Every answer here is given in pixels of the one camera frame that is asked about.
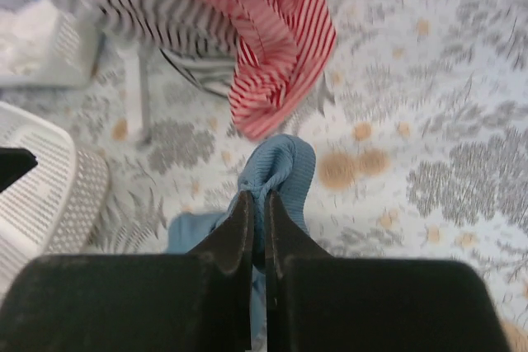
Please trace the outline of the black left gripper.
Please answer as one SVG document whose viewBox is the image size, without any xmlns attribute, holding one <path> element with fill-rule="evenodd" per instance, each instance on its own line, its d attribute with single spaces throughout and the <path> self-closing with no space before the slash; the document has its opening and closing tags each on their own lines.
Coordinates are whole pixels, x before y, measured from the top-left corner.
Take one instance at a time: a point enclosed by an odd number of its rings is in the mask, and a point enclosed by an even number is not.
<svg viewBox="0 0 528 352">
<path fill-rule="evenodd" d="M 0 148 L 0 192 L 37 166 L 36 156 L 25 148 Z"/>
</svg>

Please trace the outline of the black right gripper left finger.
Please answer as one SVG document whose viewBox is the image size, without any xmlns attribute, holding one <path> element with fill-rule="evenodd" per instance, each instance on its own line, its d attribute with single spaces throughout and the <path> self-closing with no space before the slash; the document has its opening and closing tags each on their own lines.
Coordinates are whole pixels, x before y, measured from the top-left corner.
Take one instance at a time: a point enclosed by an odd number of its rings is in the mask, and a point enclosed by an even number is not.
<svg viewBox="0 0 528 352">
<path fill-rule="evenodd" d="M 1 307 L 4 351 L 245 351 L 252 345 L 253 207 L 183 255 L 47 255 Z"/>
</svg>

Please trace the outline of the blue tank top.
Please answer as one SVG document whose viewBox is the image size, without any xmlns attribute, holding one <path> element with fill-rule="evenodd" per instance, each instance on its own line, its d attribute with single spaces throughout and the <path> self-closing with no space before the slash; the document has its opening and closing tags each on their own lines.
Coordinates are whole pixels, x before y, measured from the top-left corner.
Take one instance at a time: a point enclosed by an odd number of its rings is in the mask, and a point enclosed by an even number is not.
<svg viewBox="0 0 528 352">
<path fill-rule="evenodd" d="M 247 160 L 238 177 L 238 192 L 248 191 L 254 203 L 254 240 L 252 248 L 251 335 L 255 340 L 265 323 L 265 230 L 266 197 L 279 194 L 287 213 L 304 232 L 304 203 L 314 177 L 316 157 L 312 146 L 301 138 L 280 134 L 266 139 Z M 183 213 L 168 229 L 167 253 L 187 253 L 209 236 L 232 212 L 238 198 L 233 197 L 225 212 Z"/>
</svg>

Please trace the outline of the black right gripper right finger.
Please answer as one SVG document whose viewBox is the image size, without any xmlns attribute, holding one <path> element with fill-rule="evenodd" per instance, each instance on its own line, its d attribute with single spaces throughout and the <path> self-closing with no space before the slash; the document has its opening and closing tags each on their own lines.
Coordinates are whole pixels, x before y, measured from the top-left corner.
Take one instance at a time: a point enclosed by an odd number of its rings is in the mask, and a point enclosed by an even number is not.
<svg viewBox="0 0 528 352">
<path fill-rule="evenodd" d="M 507 351 L 484 282 L 455 260 L 344 258 L 265 205 L 270 351 Z"/>
</svg>

